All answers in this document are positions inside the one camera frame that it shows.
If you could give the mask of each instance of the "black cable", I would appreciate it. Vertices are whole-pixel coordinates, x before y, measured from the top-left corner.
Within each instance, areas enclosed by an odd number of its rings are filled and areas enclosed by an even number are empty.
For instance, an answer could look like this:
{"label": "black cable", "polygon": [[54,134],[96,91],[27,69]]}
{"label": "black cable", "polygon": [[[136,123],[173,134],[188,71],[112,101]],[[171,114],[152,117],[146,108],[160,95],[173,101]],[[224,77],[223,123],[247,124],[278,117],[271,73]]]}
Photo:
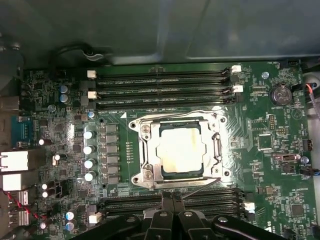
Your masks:
{"label": "black cable", "polygon": [[94,48],[85,42],[74,42],[74,43],[64,45],[52,50],[48,60],[48,68],[49,68],[48,71],[49,71],[50,79],[55,78],[57,58],[62,54],[75,51],[75,50],[81,50],[84,54],[88,56],[94,54]]}

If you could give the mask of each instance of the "black connector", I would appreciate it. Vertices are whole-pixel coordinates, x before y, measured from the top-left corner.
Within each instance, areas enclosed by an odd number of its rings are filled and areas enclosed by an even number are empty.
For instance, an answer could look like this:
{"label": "black connector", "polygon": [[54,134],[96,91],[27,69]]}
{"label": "black connector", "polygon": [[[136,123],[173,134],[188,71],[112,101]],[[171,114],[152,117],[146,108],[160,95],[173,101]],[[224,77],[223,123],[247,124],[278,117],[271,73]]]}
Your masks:
{"label": "black connector", "polygon": [[319,176],[320,170],[312,167],[302,167],[299,170],[300,174],[305,176]]}
{"label": "black connector", "polygon": [[313,142],[310,139],[303,139],[302,146],[303,146],[303,151],[305,152],[310,152],[314,149]]}

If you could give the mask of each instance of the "motherboard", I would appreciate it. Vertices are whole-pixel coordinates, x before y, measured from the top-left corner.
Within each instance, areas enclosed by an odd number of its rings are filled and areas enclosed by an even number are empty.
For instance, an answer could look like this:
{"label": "motherboard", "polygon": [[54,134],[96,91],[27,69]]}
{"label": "motherboard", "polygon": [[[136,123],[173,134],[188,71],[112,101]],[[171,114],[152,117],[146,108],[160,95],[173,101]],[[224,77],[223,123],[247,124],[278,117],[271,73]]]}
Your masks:
{"label": "motherboard", "polygon": [[[11,144],[45,158],[28,201],[40,217],[23,216],[33,238],[67,240],[126,213],[143,218],[161,192],[216,181],[186,209],[312,239],[318,172],[305,92],[299,66],[277,61],[26,70]],[[25,224],[20,217],[11,224]]]}

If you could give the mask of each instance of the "cable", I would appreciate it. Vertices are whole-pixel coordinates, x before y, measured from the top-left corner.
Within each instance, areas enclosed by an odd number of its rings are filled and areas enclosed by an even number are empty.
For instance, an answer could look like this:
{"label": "cable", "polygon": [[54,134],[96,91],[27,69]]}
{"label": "cable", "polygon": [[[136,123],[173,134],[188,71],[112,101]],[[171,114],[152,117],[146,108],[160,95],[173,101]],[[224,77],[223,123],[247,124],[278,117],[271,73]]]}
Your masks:
{"label": "cable", "polygon": [[31,214],[31,215],[34,216],[36,219],[40,219],[40,218],[45,219],[45,218],[46,218],[45,216],[41,216],[41,217],[40,217],[37,213],[31,212],[30,209],[29,209],[27,206],[22,205],[21,202],[19,202],[19,201],[18,201],[17,199],[15,199],[9,192],[3,190],[2,188],[0,188],[0,192],[2,192],[4,195],[6,195],[9,200],[13,200],[13,201],[17,204],[17,206],[18,206],[19,208],[24,209],[28,214]]}
{"label": "cable", "polygon": [[[188,193],[188,194],[186,194],[186,195],[183,195],[181,198],[182,198],[182,199],[188,198],[188,197],[190,197],[191,195],[196,194],[196,193],[198,193],[198,192],[200,192],[200,191],[202,191],[202,190],[210,187],[211,185],[220,182],[220,180],[221,180],[221,178],[218,177],[218,178],[215,179],[214,181],[212,181],[212,182],[210,182],[210,183],[208,183],[208,184],[206,184],[206,185],[198,188],[197,190],[194,190],[194,191],[192,191],[192,192],[190,192],[190,193]],[[160,205],[158,205],[158,206],[155,206],[154,208],[148,208],[148,209],[146,209],[145,211],[147,212],[148,210],[161,209],[161,207],[162,207],[162,205],[160,204]]]}
{"label": "cable", "polygon": [[309,94],[313,94],[314,91],[312,90],[312,87],[310,86],[310,84],[306,84],[308,90],[309,90]]}
{"label": "cable", "polygon": [[207,185],[204,185],[203,187],[200,187],[200,188],[198,188],[197,190],[194,190],[194,191],[192,191],[192,192],[190,192],[190,193],[188,193],[188,194],[186,194],[186,195],[183,195],[183,196],[182,196],[182,199],[186,199],[186,198],[190,197],[191,195],[196,194],[197,192],[200,192],[200,191],[202,191],[202,190],[210,187],[211,185],[216,184],[217,182],[220,182],[220,180],[221,180],[221,178],[218,177],[216,180],[208,183]]}
{"label": "cable", "polygon": [[92,56],[94,54],[93,47],[85,42],[74,42],[54,49],[51,51],[48,60],[48,73],[50,79],[55,78],[57,57],[74,50],[81,50],[85,56]]}
{"label": "cable", "polygon": [[306,86],[309,89],[309,97],[310,97],[312,106],[314,108],[314,112],[315,112],[316,116],[318,117],[318,119],[320,121],[320,110],[319,110],[319,108],[317,106],[317,102],[316,102],[316,99],[315,99],[315,96],[314,96],[314,91],[313,91],[312,87],[309,84],[306,84]]}

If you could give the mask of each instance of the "cpu socket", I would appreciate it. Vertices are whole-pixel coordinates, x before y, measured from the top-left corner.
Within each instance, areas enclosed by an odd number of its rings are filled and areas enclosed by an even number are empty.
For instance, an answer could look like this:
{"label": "cpu socket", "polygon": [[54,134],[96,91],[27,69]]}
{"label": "cpu socket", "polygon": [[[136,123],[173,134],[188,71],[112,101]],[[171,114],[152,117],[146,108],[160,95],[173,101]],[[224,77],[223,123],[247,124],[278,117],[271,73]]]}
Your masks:
{"label": "cpu socket", "polygon": [[214,111],[145,115],[129,123],[138,132],[140,173],[134,185],[149,188],[201,186],[231,172],[223,168],[220,127]]}

